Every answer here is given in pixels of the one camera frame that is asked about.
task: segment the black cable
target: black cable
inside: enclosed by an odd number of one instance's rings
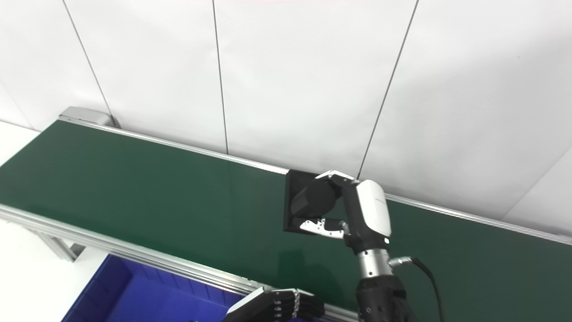
[[[429,270],[424,263],[422,263],[418,258],[411,257],[411,262],[415,264],[415,266],[419,267],[429,277],[431,283],[433,284],[433,290],[435,291],[435,297],[437,298],[437,307],[439,308],[439,318],[441,322],[445,322],[445,318],[443,316],[443,304],[441,303],[441,294],[439,293],[439,289],[437,288],[437,283],[435,282],[435,278],[433,277],[433,273]]]

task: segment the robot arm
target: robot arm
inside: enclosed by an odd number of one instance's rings
[[[415,321],[405,289],[389,265],[391,223],[383,189],[374,181],[361,182],[338,171],[311,180],[304,172],[298,174],[305,176],[306,185],[289,200],[285,230],[343,239],[353,250],[362,274],[356,290],[362,321]],[[296,178],[289,180],[296,183]],[[347,222],[322,218],[339,198],[344,200]]]

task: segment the robotic hand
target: robotic hand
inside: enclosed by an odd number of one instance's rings
[[[338,171],[316,177],[290,171],[287,181],[284,230],[343,239],[357,256],[362,274],[356,290],[360,320],[415,321],[403,284],[390,266],[391,224],[383,189],[374,181],[361,182]],[[340,197],[347,222],[322,218]]]
[[[280,322],[296,317],[313,321],[324,314],[324,303],[299,289],[257,289],[228,309],[223,322]]]

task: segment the white wall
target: white wall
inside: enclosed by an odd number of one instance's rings
[[[572,231],[558,193],[572,188],[571,6],[420,0],[396,65],[413,0],[4,1],[0,119],[44,129],[90,107],[132,131]]]

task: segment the cable connector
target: cable connector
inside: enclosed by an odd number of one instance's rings
[[[391,268],[396,268],[403,264],[412,264],[412,263],[413,263],[413,258],[409,256],[395,257],[387,261],[387,264],[389,264]]]

